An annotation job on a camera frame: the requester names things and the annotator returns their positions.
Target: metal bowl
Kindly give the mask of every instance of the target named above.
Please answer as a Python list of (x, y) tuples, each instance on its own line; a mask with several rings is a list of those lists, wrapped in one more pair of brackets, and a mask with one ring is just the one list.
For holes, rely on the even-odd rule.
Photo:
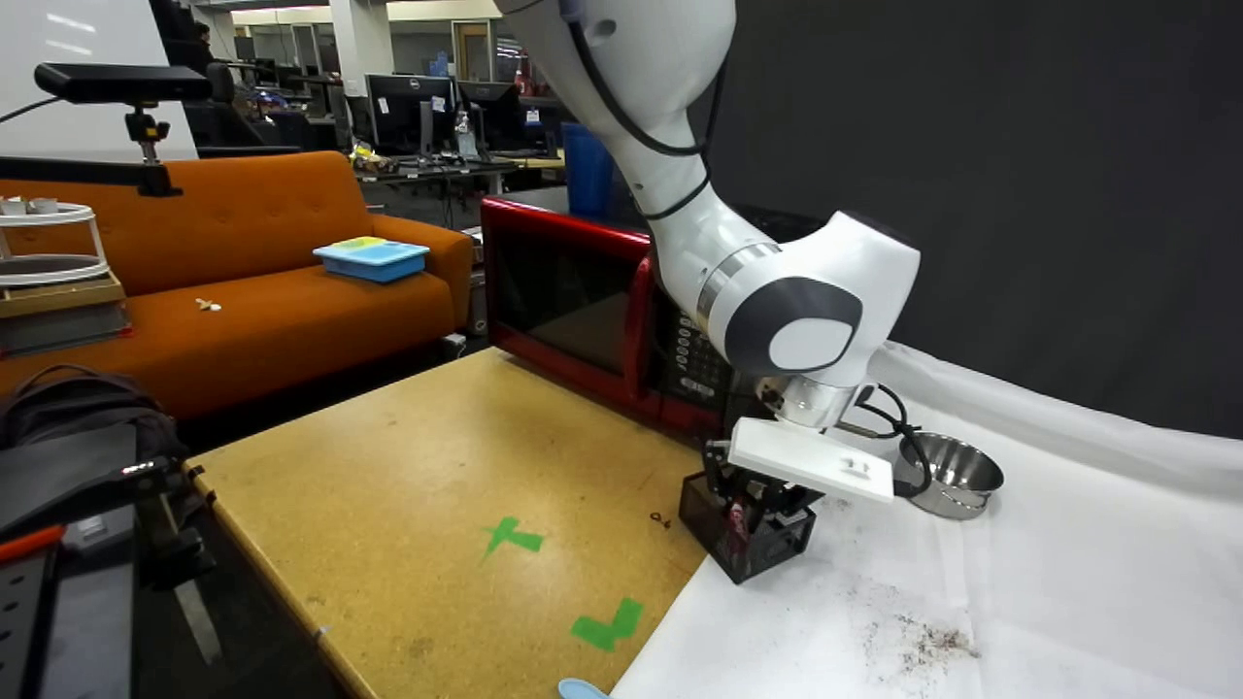
[(908, 503), (946, 522), (971, 522), (986, 511), (986, 496), (1001, 490), (1006, 473), (982, 450), (949, 435), (907, 435), (903, 468), (925, 470), (930, 485)]

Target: blue book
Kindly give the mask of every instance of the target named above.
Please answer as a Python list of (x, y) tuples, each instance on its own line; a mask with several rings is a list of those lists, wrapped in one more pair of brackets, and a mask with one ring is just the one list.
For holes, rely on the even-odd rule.
[(421, 278), (428, 267), (428, 245), (385, 243), (385, 239), (351, 239), (314, 250), (325, 274), (368, 279), (368, 284), (395, 284)]

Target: white cloth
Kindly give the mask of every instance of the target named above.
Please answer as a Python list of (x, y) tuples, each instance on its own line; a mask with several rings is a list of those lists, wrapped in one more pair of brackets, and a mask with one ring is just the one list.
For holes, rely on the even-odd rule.
[(1243, 694), (1243, 443), (1154, 433), (907, 347), (874, 379), (986, 450), (978, 522), (824, 496), (801, 561), (711, 561), (615, 699)]

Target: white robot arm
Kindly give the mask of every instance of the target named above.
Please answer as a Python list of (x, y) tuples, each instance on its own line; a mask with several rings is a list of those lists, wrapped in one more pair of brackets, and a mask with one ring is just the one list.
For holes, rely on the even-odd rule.
[(740, 421), (731, 464), (810, 490), (893, 496), (881, 459), (830, 428), (889, 340), (921, 257), (836, 213), (776, 245), (711, 186), (687, 104), (736, 41), (736, 0), (496, 0), (558, 100), (612, 148), (641, 206), (666, 293), (755, 381), (773, 421)]

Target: couch cushion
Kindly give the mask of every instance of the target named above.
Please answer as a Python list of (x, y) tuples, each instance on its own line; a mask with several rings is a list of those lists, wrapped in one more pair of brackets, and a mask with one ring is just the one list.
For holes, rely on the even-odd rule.
[(127, 319), (125, 340), (6, 358), (0, 388), (47, 367), (91, 367), (132, 379), (186, 421), (428, 347), (459, 325), (439, 278), (368, 288), (322, 267), (136, 297)]
[[(373, 234), (338, 153), (167, 162), (179, 197), (132, 186), (0, 178), (6, 196), (91, 202), (132, 297), (310, 263), (310, 250)], [(11, 250), (82, 250), (82, 228), (11, 234)]]

